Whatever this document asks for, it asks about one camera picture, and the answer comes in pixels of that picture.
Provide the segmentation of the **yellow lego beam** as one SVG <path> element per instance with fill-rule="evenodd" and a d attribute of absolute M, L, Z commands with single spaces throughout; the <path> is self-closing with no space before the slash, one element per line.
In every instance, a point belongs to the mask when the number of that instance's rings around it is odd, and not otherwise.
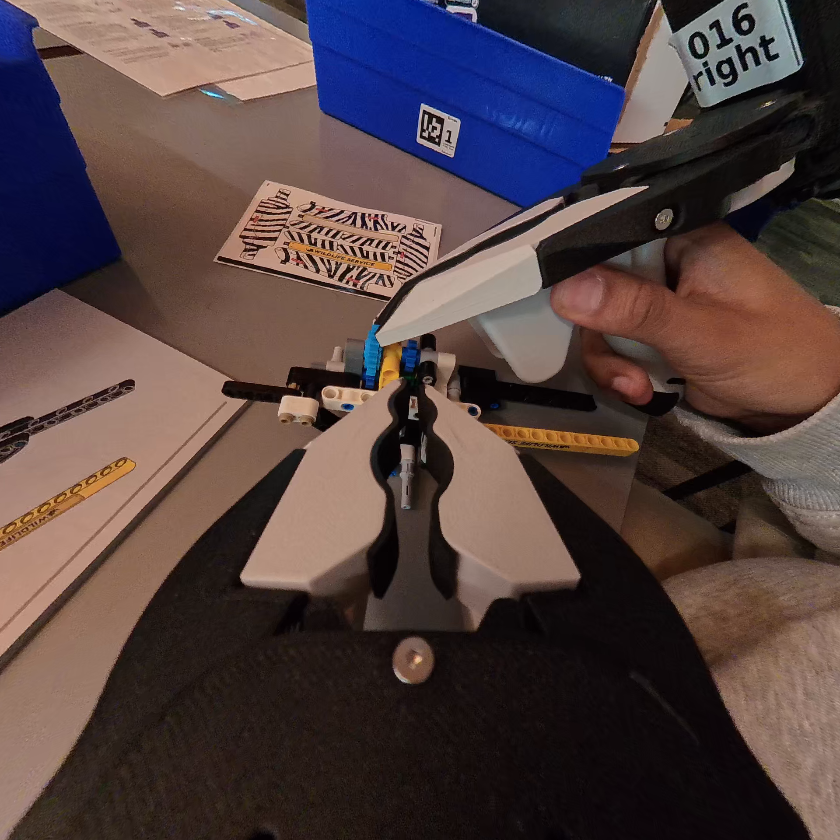
<path fill-rule="evenodd" d="M 520 449 L 571 452 L 576 454 L 629 457 L 639 450 L 639 443 L 628 437 L 571 433 L 536 427 L 518 427 L 483 423 L 494 435 Z"/>

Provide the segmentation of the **zebra striped sticker sheet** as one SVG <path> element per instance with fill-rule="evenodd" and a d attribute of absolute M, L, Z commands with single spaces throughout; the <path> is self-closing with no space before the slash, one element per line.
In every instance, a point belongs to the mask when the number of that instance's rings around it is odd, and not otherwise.
<path fill-rule="evenodd" d="M 442 232 L 422 218 L 264 181 L 214 260 L 389 301 L 436 261 Z"/>

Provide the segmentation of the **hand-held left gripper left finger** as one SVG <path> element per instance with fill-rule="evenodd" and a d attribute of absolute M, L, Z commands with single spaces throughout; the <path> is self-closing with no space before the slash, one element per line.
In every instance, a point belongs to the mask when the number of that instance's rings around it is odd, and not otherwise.
<path fill-rule="evenodd" d="M 281 467 L 287 488 L 240 580 L 260 589 L 356 601 L 382 598 L 396 572 L 403 382 L 394 381 Z"/>

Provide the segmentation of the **person's right hand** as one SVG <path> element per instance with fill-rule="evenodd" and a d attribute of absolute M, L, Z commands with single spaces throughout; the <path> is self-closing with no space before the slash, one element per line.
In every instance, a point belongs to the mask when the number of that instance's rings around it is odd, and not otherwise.
<path fill-rule="evenodd" d="M 694 410 L 756 433 L 792 427 L 838 395 L 837 315 L 729 225 L 672 237 L 665 267 L 674 290 L 604 265 L 553 287 L 552 309 L 580 328 L 601 389 L 636 406 L 653 397 L 612 335 L 656 350 Z"/>

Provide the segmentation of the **multicoloured lego assembly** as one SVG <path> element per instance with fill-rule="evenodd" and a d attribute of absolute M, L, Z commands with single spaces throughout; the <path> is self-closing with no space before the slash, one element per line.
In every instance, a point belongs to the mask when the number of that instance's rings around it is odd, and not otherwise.
<path fill-rule="evenodd" d="M 333 349 L 326 363 L 292 367 L 284 386 L 226 381 L 222 393 L 276 404 L 282 424 L 325 431 L 338 421 L 335 413 L 352 412 L 399 376 L 412 385 L 431 385 L 475 418 L 507 403 L 584 413 L 596 408 L 590 394 L 501 381 L 494 370 L 457 364 L 453 354 L 437 351 L 431 333 L 390 351 L 376 349 L 372 335 L 366 340 L 347 339 L 344 346 Z"/>

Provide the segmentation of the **white marker tag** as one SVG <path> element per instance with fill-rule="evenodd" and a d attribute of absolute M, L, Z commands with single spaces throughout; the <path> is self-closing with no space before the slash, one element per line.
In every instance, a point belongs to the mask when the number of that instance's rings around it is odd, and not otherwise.
<path fill-rule="evenodd" d="M 456 154 L 461 121 L 426 103 L 419 106 L 416 142 L 424 148 L 453 159 Z"/>

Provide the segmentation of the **lego instruction booklet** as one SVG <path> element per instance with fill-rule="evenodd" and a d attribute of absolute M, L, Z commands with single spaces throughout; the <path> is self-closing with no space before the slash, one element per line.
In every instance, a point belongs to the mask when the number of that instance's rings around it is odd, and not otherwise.
<path fill-rule="evenodd" d="M 245 405 L 63 291 L 2 317 L 1 340 L 5 666 Z"/>

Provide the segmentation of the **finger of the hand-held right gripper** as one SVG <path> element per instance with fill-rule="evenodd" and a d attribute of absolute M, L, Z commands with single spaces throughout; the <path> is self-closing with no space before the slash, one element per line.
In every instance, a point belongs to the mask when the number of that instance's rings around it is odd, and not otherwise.
<path fill-rule="evenodd" d="M 531 247 L 537 255 L 537 248 L 544 240 L 646 190 L 645 186 L 622 187 L 569 205 L 564 202 L 563 196 L 558 196 L 526 208 L 464 243 L 406 283 L 381 310 L 374 324 L 379 328 L 384 315 L 389 314 L 396 302 L 420 280 L 434 277 L 471 260 L 501 256 L 521 246 Z"/>
<path fill-rule="evenodd" d="M 542 288 L 539 261 L 529 246 L 471 260 L 420 280 L 384 315 L 375 337 L 382 347 L 401 343 L 530 298 Z"/>

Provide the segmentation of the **person's right forearm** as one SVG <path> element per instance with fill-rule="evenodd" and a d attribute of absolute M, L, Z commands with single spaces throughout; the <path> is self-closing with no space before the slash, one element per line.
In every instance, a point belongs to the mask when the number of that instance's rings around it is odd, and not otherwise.
<path fill-rule="evenodd" d="M 839 553 L 839 397 L 781 432 L 748 436 L 677 407 L 678 421 L 750 467 L 793 528 L 819 550 Z"/>

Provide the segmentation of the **person's grey trouser leg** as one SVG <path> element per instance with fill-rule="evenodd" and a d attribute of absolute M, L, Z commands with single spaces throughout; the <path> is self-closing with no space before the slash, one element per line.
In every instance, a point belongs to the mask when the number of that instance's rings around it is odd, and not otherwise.
<path fill-rule="evenodd" d="M 734 560 L 665 582 L 752 753 L 812 838 L 839 838 L 839 569 Z"/>

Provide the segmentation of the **printed paper sheet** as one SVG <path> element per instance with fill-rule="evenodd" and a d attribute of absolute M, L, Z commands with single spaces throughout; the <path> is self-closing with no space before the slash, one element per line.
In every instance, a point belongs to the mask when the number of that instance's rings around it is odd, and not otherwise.
<path fill-rule="evenodd" d="M 314 61 L 305 41 L 224 1 L 12 1 L 161 96 Z"/>

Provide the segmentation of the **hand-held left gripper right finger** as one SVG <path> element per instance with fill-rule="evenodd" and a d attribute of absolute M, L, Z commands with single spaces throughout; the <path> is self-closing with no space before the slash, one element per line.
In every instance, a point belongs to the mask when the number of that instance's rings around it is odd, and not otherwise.
<path fill-rule="evenodd" d="M 513 447 L 428 385 L 420 425 L 437 485 L 430 572 L 468 630 L 494 601 L 576 588 L 581 574 Z"/>

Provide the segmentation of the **blue plastic bin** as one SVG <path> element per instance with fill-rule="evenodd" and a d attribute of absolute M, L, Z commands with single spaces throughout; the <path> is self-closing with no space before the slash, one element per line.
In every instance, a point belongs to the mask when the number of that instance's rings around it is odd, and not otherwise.
<path fill-rule="evenodd" d="M 36 27 L 1 2 L 2 314 L 121 258 Z"/>
<path fill-rule="evenodd" d="M 624 89 L 430 2 L 309 1 L 321 110 L 520 206 L 610 148 Z M 455 157 L 416 142 L 419 106 L 461 121 Z"/>

